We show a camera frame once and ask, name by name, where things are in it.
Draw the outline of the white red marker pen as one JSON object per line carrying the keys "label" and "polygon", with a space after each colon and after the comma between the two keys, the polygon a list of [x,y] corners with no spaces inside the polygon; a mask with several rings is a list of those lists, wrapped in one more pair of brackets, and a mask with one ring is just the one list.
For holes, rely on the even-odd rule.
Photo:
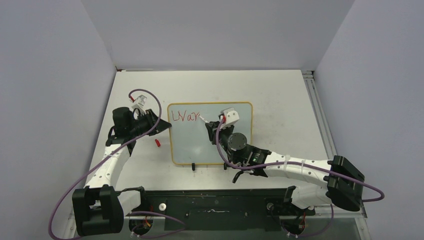
{"label": "white red marker pen", "polygon": [[208,124],[210,123],[210,121],[208,121],[207,119],[205,119],[203,116],[199,115],[198,116],[204,123]]}

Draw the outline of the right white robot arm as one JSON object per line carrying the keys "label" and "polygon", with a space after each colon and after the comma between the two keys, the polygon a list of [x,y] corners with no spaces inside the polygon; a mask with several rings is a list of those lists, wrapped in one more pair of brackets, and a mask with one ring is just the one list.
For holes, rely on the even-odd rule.
{"label": "right white robot arm", "polygon": [[308,183],[292,186],[283,199],[283,209],[296,214],[301,209],[333,204],[346,211],[357,212],[363,200],[365,176],[347,158],[335,155],[330,160],[290,157],[247,143],[246,137],[234,127],[222,128],[218,121],[205,124],[208,138],[217,146],[227,166],[265,178],[279,177]]}

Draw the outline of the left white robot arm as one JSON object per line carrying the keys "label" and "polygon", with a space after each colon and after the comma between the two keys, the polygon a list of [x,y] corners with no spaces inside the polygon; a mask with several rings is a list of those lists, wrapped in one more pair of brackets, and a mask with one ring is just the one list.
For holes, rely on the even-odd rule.
{"label": "left white robot arm", "polygon": [[119,107],[112,111],[112,119],[114,125],[105,143],[104,163],[84,188],[72,194],[76,231],[80,237],[119,233],[127,214],[132,211],[141,216],[149,210],[149,201],[141,196],[140,189],[126,190],[121,196],[115,186],[133,153],[136,138],[154,136],[172,127],[151,109],[135,117],[128,107]]}

